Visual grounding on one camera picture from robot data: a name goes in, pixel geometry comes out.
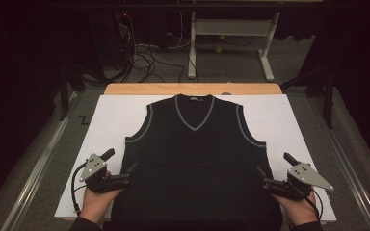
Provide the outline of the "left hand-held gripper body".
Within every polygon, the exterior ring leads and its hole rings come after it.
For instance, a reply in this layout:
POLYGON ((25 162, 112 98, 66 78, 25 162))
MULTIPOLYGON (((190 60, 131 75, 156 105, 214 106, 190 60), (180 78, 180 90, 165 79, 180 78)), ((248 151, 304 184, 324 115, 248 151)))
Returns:
POLYGON ((127 187, 129 177, 130 175, 125 173, 109 175, 106 161, 93 153, 87 160, 79 181, 84 182, 94 193, 107 193, 127 187))

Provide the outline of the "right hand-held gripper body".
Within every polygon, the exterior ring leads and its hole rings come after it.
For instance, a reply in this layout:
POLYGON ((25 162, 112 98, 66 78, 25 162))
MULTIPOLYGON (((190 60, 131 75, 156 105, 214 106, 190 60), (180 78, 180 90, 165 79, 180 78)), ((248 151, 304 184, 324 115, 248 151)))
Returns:
POLYGON ((313 187, 334 190, 331 183, 306 163, 289 168, 285 180, 271 179, 265 174, 262 174, 262 180, 263 189, 268 193, 295 201, 307 198, 313 187))

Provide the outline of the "black knit vest grey trim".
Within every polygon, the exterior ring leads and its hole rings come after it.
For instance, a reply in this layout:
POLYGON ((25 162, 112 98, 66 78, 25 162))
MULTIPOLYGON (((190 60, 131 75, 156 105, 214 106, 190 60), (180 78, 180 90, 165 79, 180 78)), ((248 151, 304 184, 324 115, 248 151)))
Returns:
POLYGON ((280 231, 257 174, 270 169, 266 144, 241 105, 178 94, 146 108, 125 140, 122 167, 135 170, 114 201, 113 231, 280 231))

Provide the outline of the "person's right hand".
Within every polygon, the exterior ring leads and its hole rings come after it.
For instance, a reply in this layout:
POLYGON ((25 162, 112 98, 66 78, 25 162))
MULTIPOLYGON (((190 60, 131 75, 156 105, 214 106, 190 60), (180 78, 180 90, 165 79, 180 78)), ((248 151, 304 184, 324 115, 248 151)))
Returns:
POLYGON ((305 199, 295 201, 278 195, 272 195, 272 198, 284 208, 286 215, 294 226, 318 220, 317 211, 305 199))

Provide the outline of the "person's left hand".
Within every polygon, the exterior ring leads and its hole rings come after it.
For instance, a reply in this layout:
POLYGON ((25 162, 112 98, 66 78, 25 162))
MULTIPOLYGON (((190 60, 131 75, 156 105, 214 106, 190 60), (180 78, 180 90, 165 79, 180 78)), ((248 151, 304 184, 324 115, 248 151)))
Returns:
POLYGON ((111 203, 120 193, 121 190, 96 193, 90 189, 85 189, 83 206, 79 217, 99 224, 104 219, 111 203))

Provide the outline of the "white board sheet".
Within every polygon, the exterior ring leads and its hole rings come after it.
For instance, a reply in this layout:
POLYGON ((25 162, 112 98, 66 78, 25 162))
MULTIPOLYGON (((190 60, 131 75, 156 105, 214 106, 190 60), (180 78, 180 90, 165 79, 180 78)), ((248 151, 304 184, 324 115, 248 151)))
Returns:
MULTIPOLYGON (((304 145, 303 136, 285 95, 212 96, 242 106, 251 135, 257 141, 263 141, 266 144, 270 166, 270 169, 265 171, 267 177, 276 180, 287 178, 287 170, 293 166, 283 158, 285 152, 291 154, 300 163, 310 164, 313 168, 312 159, 304 145)), ((126 138, 134 136, 143 126, 147 116, 147 105, 171 97, 173 96, 101 97, 77 162, 85 165, 93 153, 101 156, 110 148, 114 148, 115 154, 106 161, 107 168, 113 173, 124 174, 126 169, 122 167, 122 160, 126 138)), ((328 190, 313 187, 312 191, 324 194, 328 190)), ((112 220, 114 201, 104 216, 109 220, 112 220)))

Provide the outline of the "black metal stand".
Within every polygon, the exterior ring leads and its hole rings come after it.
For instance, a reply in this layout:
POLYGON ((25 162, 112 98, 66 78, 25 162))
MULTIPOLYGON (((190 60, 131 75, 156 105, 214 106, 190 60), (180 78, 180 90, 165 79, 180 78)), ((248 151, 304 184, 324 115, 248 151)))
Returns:
POLYGON ((332 129, 331 112, 333 106, 334 74, 329 67, 315 67, 313 70, 300 73, 296 78, 280 85, 281 90, 293 86, 307 85, 305 94, 308 97, 324 96, 323 119, 332 129))
POLYGON ((83 70, 76 63, 61 64, 60 66, 60 96, 61 115, 60 121, 64 121, 69 111, 68 86, 74 91, 84 91, 83 70))

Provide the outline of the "grey metal floor rail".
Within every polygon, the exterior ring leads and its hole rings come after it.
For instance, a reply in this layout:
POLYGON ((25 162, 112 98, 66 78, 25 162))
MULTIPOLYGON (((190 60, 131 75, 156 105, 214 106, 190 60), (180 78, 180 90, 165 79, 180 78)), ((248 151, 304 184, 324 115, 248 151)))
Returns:
POLYGON ((17 231, 40 187, 40 183, 53 159, 53 151, 68 124, 69 113, 74 109, 79 95, 74 91, 66 97, 67 109, 63 114, 61 96, 53 101, 56 108, 43 125, 25 153, 14 166, 2 189, 9 204, 0 231, 17 231))
POLYGON ((355 169, 350 164, 350 160, 348 159, 342 145, 339 143, 338 137, 335 135, 333 129, 330 128, 326 123, 318 101, 315 98, 309 98, 309 102, 329 137, 330 143, 333 147, 332 153, 334 158, 337 160, 339 169, 342 172, 353 198, 357 202, 357 206, 362 212, 364 220, 370 229, 370 195, 368 194, 366 188, 362 185, 360 178, 355 172, 355 169))

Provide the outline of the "white metal desk frame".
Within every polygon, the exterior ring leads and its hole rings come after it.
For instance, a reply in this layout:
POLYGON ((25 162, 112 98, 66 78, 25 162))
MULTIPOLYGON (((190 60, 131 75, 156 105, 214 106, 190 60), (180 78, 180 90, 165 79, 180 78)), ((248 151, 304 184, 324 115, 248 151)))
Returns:
POLYGON ((257 51, 259 61, 268 82, 274 82, 275 77, 270 67, 268 53, 276 32, 280 12, 276 12, 272 19, 268 20, 244 20, 244 19, 197 19, 196 14, 191 17, 191 38, 188 61, 188 77, 197 77, 197 51, 196 36, 251 36, 263 37, 266 44, 263 49, 257 51))

